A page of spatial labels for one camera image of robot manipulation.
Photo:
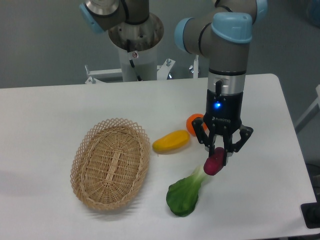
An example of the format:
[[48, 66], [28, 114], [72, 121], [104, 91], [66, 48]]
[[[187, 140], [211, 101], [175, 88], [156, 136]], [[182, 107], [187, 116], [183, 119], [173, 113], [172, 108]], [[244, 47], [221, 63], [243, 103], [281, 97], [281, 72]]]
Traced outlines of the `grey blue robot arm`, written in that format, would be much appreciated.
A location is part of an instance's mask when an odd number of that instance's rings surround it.
[[[149, 59], [142, 53], [158, 46], [164, 27], [150, 12], [147, 0], [86, 0], [79, 9], [94, 32], [108, 32], [112, 43], [124, 53], [125, 81], [156, 78], [156, 67], [148, 66]], [[182, 19], [174, 31], [179, 49], [209, 61], [205, 114], [194, 120], [192, 127], [210, 156], [218, 153], [216, 137], [223, 138], [224, 163], [253, 133], [242, 124], [241, 107], [252, 27], [267, 10], [265, 0], [218, 0], [208, 15]]]

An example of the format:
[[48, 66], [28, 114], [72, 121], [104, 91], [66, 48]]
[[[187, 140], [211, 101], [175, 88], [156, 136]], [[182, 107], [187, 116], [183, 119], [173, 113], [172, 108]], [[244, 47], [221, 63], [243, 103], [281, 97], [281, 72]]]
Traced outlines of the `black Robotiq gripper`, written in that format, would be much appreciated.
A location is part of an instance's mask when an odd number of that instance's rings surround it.
[[[200, 144], [204, 144], [209, 156], [215, 153], [217, 135], [223, 136], [224, 166], [227, 165], [228, 158], [233, 153], [238, 153], [254, 132], [254, 129], [249, 126], [241, 126], [242, 101], [242, 92], [232, 95], [217, 95], [208, 90], [203, 122], [208, 128], [209, 134], [201, 134], [203, 132], [201, 120], [194, 121], [195, 124], [200, 124], [200, 126], [194, 127], [197, 140]], [[240, 140], [233, 143], [233, 133], [238, 129]]]

